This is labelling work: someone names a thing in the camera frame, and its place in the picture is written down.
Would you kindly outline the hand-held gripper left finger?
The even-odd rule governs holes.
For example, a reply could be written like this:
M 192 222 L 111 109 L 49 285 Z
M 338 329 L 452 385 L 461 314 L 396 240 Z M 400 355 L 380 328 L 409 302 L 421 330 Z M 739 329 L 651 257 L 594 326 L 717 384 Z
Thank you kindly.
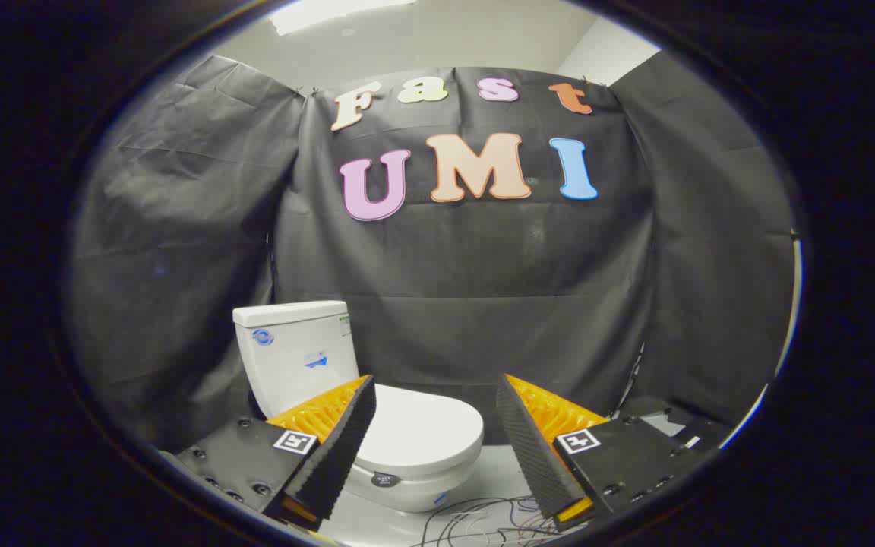
M 376 407 L 374 376 L 360 376 L 272 419 L 237 416 L 166 458 L 241 508 L 317 532 L 336 507 Z

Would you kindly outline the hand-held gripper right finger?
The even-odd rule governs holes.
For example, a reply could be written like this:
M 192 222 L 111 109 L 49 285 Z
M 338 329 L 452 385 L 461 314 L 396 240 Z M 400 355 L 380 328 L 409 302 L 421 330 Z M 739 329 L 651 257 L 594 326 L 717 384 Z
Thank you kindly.
M 611 519 L 687 478 L 719 446 L 719 424 L 673 407 L 604 418 L 511 375 L 496 408 L 539 507 L 558 532 Z

